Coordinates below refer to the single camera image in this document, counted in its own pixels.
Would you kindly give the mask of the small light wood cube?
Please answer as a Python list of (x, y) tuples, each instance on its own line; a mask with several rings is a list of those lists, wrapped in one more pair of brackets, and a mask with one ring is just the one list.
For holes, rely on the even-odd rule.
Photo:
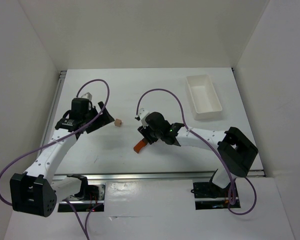
[(114, 121), (114, 125), (115, 125), (116, 127), (121, 127), (122, 124), (123, 124), (123, 122), (122, 122), (121, 119), (118, 119), (118, 118), (117, 118), (117, 119)]

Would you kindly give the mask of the orange arch block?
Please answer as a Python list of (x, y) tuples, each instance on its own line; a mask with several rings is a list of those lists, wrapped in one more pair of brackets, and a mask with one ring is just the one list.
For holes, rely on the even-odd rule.
[(133, 150), (138, 154), (147, 144), (148, 141), (146, 139), (142, 139), (133, 147)]

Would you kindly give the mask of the white plastic bin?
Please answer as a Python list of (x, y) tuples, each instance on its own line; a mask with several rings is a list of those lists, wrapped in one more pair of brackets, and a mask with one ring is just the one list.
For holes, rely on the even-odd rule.
[(208, 74), (187, 76), (185, 90), (196, 121), (216, 118), (221, 114), (223, 107)]

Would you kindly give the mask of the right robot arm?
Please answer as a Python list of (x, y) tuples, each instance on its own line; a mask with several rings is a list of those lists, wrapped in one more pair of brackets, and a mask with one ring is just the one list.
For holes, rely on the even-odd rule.
[(196, 147), (217, 151), (222, 169), (217, 169), (210, 184), (225, 189), (231, 180), (244, 178), (257, 157), (258, 148), (236, 127), (225, 131), (186, 127), (184, 123), (170, 124), (159, 112), (148, 112), (143, 108), (135, 117), (141, 122), (138, 132), (146, 144), (161, 140), (167, 145)]

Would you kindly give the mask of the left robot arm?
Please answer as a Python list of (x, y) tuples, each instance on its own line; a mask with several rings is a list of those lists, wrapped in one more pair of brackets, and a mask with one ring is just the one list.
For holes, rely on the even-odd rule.
[(54, 183), (53, 177), (68, 151), (80, 135), (92, 133), (114, 122), (105, 104), (97, 110), (89, 97), (75, 97), (71, 108), (56, 123), (52, 138), (34, 163), (24, 173), (15, 173), (9, 182), (12, 208), (41, 217), (52, 214), (58, 202), (74, 196), (83, 199), (89, 194), (87, 177), (69, 174)]

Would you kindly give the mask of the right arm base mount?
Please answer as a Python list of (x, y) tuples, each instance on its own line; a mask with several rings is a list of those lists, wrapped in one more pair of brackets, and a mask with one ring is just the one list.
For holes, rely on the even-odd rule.
[(220, 188), (212, 182), (194, 182), (190, 192), (194, 196), (196, 210), (227, 209), (230, 204), (228, 193), (230, 184)]

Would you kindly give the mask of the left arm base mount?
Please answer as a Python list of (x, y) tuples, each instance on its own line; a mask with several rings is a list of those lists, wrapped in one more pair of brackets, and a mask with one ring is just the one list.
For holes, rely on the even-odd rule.
[(76, 196), (80, 192), (80, 184), (72, 183), (66, 186), (56, 187), (58, 212), (69, 213), (73, 209), (67, 203), (70, 202), (79, 213), (103, 212), (105, 207), (106, 183), (90, 181), (84, 195)]

